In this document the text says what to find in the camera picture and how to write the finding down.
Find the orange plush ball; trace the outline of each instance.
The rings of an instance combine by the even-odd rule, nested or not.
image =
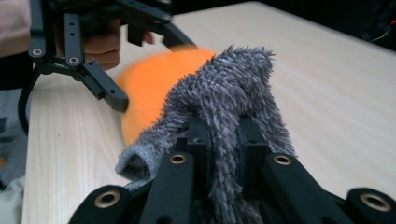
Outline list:
[[[127,146],[157,120],[172,87],[187,74],[195,74],[214,54],[208,49],[177,47],[133,64],[118,77],[118,85],[129,98],[121,117]]]

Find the gray plush toy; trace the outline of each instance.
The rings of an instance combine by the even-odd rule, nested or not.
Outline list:
[[[213,179],[208,200],[212,210],[197,203],[202,223],[262,223],[257,207],[242,197],[238,183],[239,157],[235,130],[241,116],[251,116],[273,152],[294,155],[287,129],[268,83],[272,51],[233,46],[203,65],[196,75],[181,79],[167,95],[161,117],[122,152],[118,174],[137,189],[152,180],[163,157],[186,137],[191,116],[207,125],[213,141]]]

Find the screw hole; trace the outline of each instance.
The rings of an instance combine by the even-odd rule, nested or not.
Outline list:
[[[187,160],[187,158],[183,155],[175,155],[169,159],[169,161],[172,162],[173,164],[181,164],[181,163],[185,162],[186,160]]]
[[[390,203],[372,193],[363,193],[361,195],[361,201],[367,206],[381,212],[388,212],[391,209]]]
[[[291,159],[286,156],[275,156],[274,160],[281,165],[290,165]]]
[[[78,62],[78,58],[76,58],[76,57],[70,58],[69,62],[70,63],[77,63]]]
[[[99,208],[107,208],[113,206],[120,199],[120,193],[115,190],[106,191],[95,199],[95,206]]]
[[[41,49],[34,49],[32,52],[35,56],[38,56],[42,53]]]

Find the light wood surface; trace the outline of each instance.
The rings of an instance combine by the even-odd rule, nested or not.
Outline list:
[[[394,52],[258,3],[179,15],[174,23],[216,52],[232,44],[272,49],[273,95],[304,167],[343,198],[357,187],[396,198]],[[165,50],[124,39],[113,77]],[[125,147],[120,114],[81,83],[41,77],[31,110],[23,223],[66,223],[93,190],[128,183],[114,172]]]

